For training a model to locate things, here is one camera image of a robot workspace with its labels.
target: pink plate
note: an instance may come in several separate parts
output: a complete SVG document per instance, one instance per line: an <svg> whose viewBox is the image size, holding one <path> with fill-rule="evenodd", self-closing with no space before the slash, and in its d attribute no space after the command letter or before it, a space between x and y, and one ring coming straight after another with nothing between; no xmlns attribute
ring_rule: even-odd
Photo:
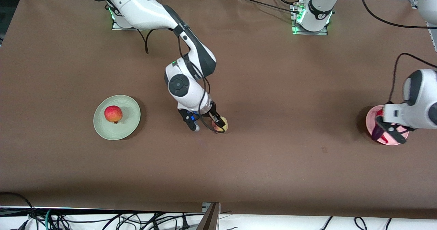
<svg viewBox="0 0 437 230"><path fill-rule="evenodd" d="M367 127L367 131L369 132L370 136L372 136L373 129L376 126L376 123L375 123L376 112L381 110L382 107L383 107L383 105L377 105L377 106L373 107L372 109L370 109L369 112L367 113L366 127ZM397 130L398 130L398 132L402 132L402 131L405 131L406 129L404 129L402 126L400 126L397 128ZM408 133L409 132L403 133L402 136L407 138ZM387 132L384 132L384 137L387 139L388 143L386 143L382 139L382 137L379 138L377 141L381 144L388 145L388 146L395 146L395 145L399 144L399 142L397 142L394 138L392 138Z"/></svg>

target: red apple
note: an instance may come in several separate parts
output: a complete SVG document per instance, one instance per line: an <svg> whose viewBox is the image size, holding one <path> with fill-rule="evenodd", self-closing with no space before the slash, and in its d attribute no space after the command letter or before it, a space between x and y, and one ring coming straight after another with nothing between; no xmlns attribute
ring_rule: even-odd
<svg viewBox="0 0 437 230"><path fill-rule="evenodd" d="M215 131L225 131L228 130L228 120L226 120L226 118L222 117L222 120L225 122L225 126L223 126L223 129L220 128L219 126L217 126L217 124L215 124L214 121L212 121L212 127L214 128Z"/></svg>
<svg viewBox="0 0 437 230"><path fill-rule="evenodd" d="M105 109L105 118L111 123L118 123L122 119L123 113L120 107L111 105Z"/></svg>

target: black cable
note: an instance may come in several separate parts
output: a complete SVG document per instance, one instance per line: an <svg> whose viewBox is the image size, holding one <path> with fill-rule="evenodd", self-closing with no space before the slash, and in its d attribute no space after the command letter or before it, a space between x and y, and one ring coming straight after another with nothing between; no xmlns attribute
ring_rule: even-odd
<svg viewBox="0 0 437 230"><path fill-rule="evenodd" d="M284 2L285 4L292 5L292 4L294 4L295 2L298 2L299 0L297 0L297 1L293 1L293 2L288 2L287 0L281 0L281 1Z"/></svg>
<svg viewBox="0 0 437 230"><path fill-rule="evenodd" d="M369 7L367 6L365 0L361 0L361 1L362 1L363 5L364 5L364 8L366 8L367 12L368 12L370 15L372 15L372 17L374 17L374 18L378 19L379 21L381 21L381 22L383 22L383 23L386 23L386 24L388 24L388 25L393 25L393 26L397 26L397 27L401 27L401 28L424 28L424 29L437 28L436 26L410 26L410 25L398 25L398 24L395 24L395 23L392 23L392 22L386 21L386 20L384 20L384 19L382 19L382 18L376 16L372 11L370 11L370 9L369 9Z"/></svg>
<svg viewBox="0 0 437 230"><path fill-rule="evenodd" d="M96 222L102 222L102 221L109 221L111 219L103 219L103 220L95 220L95 221L72 221L72 220L64 219L64 221L71 222L71 223L96 223Z"/></svg>
<svg viewBox="0 0 437 230"><path fill-rule="evenodd" d="M358 225L358 222L356 222L356 219L360 219L360 220L361 220L361 222L362 222L363 225L364 225L364 228L362 228L362 227L360 227L360 226ZM361 218L361 217L356 217L356 218L354 218L354 223L355 223L356 227L358 227L359 229L361 229L361 230L367 230L367 226L366 226L366 223L364 222L363 218Z"/></svg>
<svg viewBox="0 0 437 230"><path fill-rule="evenodd" d="M118 218L118 224L117 224L117 230L121 227L121 225L123 225L124 223L128 223L128 224L131 224L130 222L127 222L130 218L132 218L133 216L135 216L135 214L132 214L131 216L129 216L128 218L123 218L123 217L121 217L122 219L124 219L124 221L120 221L120 217Z"/></svg>
<svg viewBox="0 0 437 230"><path fill-rule="evenodd" d="M113 10L114 10L114 14L117 16L117 17L123 17L123 15L122 15L122 13L118 10L118 8L114 5L114 3L112 3L112 1L111 0L106 0L107 2L109 2L109 4L111 4L112 6L109 6L109 8L112 8Z"/></svg>
<svg viewBox="0 0 437 230"><path fill-rule="evenodd" d="M64 226L64 230L70 230L70 224L68 222L66 222L67 225L65 225L65 223L64 223L65 219L64 219L63 215L58 216L58 221L61 221L62 225Z"/></svg>
<svg viewBox="0 0 437 230"><path fill-rule="evenodd" d="M291 13L299 14L298 11L292 11L292 10L290 10L290 9L280 8L279 6L274 6L274 5L270 5L270 4L267 4L267 3L262 3L262 2L259 2L259 1L257 1L257 0L248 0L248 1L252 1L252 2L255 2L255 3L258 3L258 4L262 4L262 5L265 5L265 6L270 6L270 7L272 7L272 8L280 9L280 10L283 10L283 11L287 11L287 12L291 12Z"/></svg>
<svg viewBox="0 0 437 230"><path fill-rule="evenodd" d="M182 49L181 49L181 38L178 36L178 45L179 45L179 54L181 55L181 57L183 58L183 59L185 59L184 58L184 56L182 55ZM199 110L198 110L198 116L199 116L199 119L200 119L200 121L203 123L203 125L205 125L205 127L207 127L209 130L211 130L211 131L213 131L213 132L215 132L215 133L224 133L224 132L226 132L224 129L222 129L222 128L220 128L220 129L222 129L222 131L217 131L217 130L215 130L215 129L213 129L213 128L211 128L210 126L208 126L206 123L205 123L205 121L203 120L203 116L200 114L200 107L201 107L201 105L202 105L202 101L203 101L203 99L205 98L205 96L206 96L206 77L203 75L203 73L199 70L199 68L195 65L195 64L193 64L191 61L190 61L190 63L191 63L191 65L197 70L197 72L199 73L199 75L202 77L202 80L203 80L203 94L202 94L202 98L200 99L200 102L199 102ZM211 85L209 85L209 81L208 81L208 89L209 89L209 91L211 90Z"/></svg>
<svg viewBox="0 0 437 230"><path fill-rule="evenodd" d="M135 214L135 215L136 215L136 217L137 217L137 219L138 219L138 221L139 221L139 228L142 228L142 222L141 222L141 219L139 219L138 214Z"/></svg>
<svg viewBox="0 0 437 230"><path fill-rule="evenodd" d="M398 62L399 62L399 59L400 59L401 56L403 56L403 55L410 56L410 57L412 57L413 59L417 59L418 61L420 61L420 62L422 62L422 63L424 63L424 64L427 64L427 65L429 65L429 66L431 66L431 67L437 68L436 65L431 64L430 62L427 62L427 61L425 61L425 60L423 60L423 59L421 59L421 58L419 58L419 57L417 57L417 56L414 56L413 54L409 54L409 53L401 53L401 54L399 54L399 56L396 58L395 67L393 67L392 90L390 90L389 101L387 102L387 104L391 104L391 103L392 103L393 91L395 90L396 70L398 69Z"/></svg>
<svg viewBox="0 0 437 230"><path fill-rule="evenodd" d="M204 213L185 214L185 216L203 216L203 215L204 215ZM172 219L181 218L181 217L182 216L174 216L174 217L171 217L170 219L166 219L164 221L158 222L156 225L163 224L164 222L168 222L168 221L171 221Z"/></svg>
<svg viewBox="0 0 437 230"><path fill-rule="evenodd" d="M147 46L147 41L149 40L149 35L152 31L154 31L155 29L151 29L148 33L147 36L144 39L144 36L142 35L141 31L139 31L139 29L137 29L138 33L141 35L142 40L144 41L144 50L145 53L149 54L149 48Z"/></svg>
<svg viewBox="0 0 437 230"><path fill-rule="evenodd" d="M153 217L152 218L150 218L150 220L148 220L147 222L146 222L146 224L142 227L142 228L140 228L139 230L144 230L151 222L154 222L154 221L156 221L156 219L158 218L158 217L160 217L160 216L162 216L162 215L164 215L163 213L155 213L154 215L153 215Z"/></svg>
<svg viewBox="0 0 437 230"><path fill-rule="evenodd" d="M130 224L130 225L133 225L134 226L134 228L135 228L135 230L137 230L136 229L136 225L135 224L133 224L132 222L125 222L125 223L127 223L127 224Z"/></svg>
<svg viewBox="0 0 437 230"><path fill-rule="evenodd" d="M102 228L102 230L105 230L105 228L107 228L108 226L109 226L109 224L111 224L111 222L113 222L115 219L117 219L117 218L119 218L120 216L122 216L123 215L123 213L121 213L121 214L118 214L118 215L116 215L116 216L114 216L114 217L112 217L104 226L103 226L103 228Z"/></svg>
<svg viewBox="0 0 437 230"><path fill-rule="evenodd" d="M329 222L332 220L332 218L333 218L333 216L330 216L330 217L328 218L328 220L326 221L325 225L323 226L323 228L320 229L320 230L326 230L326 228L328 227L328 224L329 224Z"/></svg>
<svg viewBox="0 0 437 230"><path fill-rule="evenodd" d="M37 215L36 215L36 213L35 213L35 210L34 210L33 206L30 204L30 202L28 201L28 199L25 198L23 195L18 194L18 193L15 193L15 192L8 192L8 191L2 191L2 192L0 192L0 195L13 195L13 196L16 196L16 197L22 198L22 199L26 202L26 204L29 205L29 207L30 207L30 209L31 209L31 211L32 211L32 213L33 213L33 215L34 215L34 217L37 218ZM39 224L38 224L38 221L36 222L36 229L39 230Z"/></svg>
<svg viewBox="0 0 437 230"><path fill-rule="evenodd" d="M389 220L387 221L387 224L385 225L385 230L389 229L390 222L392 222L392 218L389 218Z"/></svg>

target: brown table surface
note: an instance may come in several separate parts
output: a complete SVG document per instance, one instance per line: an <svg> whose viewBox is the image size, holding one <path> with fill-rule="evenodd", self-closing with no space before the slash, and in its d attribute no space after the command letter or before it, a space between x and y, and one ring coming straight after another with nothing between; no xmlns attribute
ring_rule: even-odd
<svg viewBox="0 0 437 230"><path fill-rule="evenodd" d="M436 131L390 147L364 126L398 54L435 62L427 30L381 23L360 0L338 1L329 36L292 35L289 13L245 0L161 2L215 54L211 95L228 133L181 120L164 83L179 57L172 32L154 31L146 55L137 31L111 31L104 3L21 0L0 50L1 191L39 206L437 218ZM368 3L424 25L404 0ZM395 101L420 68L401 59ZM127 139L104 140L94 111L119 94L142 119Z"/></svg>

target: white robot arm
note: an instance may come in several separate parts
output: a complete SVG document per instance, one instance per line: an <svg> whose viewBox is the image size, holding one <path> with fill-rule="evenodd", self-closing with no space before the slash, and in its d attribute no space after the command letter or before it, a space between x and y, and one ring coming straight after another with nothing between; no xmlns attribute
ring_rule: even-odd
<svg viewBox="0 0 437 230"><path fill-rule="evenodd" d="M307 31L321 31L328 24L337 0L303 0L304 8L296 20ZM437 0L414 0L420 15L437 25Z"/></svg>
<svg viewBox="0 0 437 230"><path fill-rule="evenodd" d="M328 23L337 0L303 0L304 10L297 23L307 31L321 31Z"/></svg>
<svg viewBox="0 0 437 230"><path fill-rule="evenodd" d="M400 54L396 63L402 55L411 56L436 67L409 53ZM384 132L387 132L398 143L405 143L406 138L401 135L404 132L437 129L437 71L426 69L412 73L404 82L403 100L401 104L393 104L389 101L384 105L383 115L376 116L375 119L378 127L372 133L373 140L379 139ZM406 131L398 132L399 126L403 126Z"/></svg>
<svg viewBox="0 0 437 230"><path fill-rule="evenodd" d="M215 57L178 14L156 0L96 1L108 3L120 26L139 30L169 29L183 39L190 51L166 67L164 79L168 90L178 101L179 113L192 131L199 130L196 120L200 115L210 117L224 130L225 122L215 111L215 103L197 82L214 72Z"/></svg>
<svg viewBox="0 0 437 230"><path fill-rule="evenodd" d="M437 0L417 0L417 9L427 22L437 25Z"/></svg>

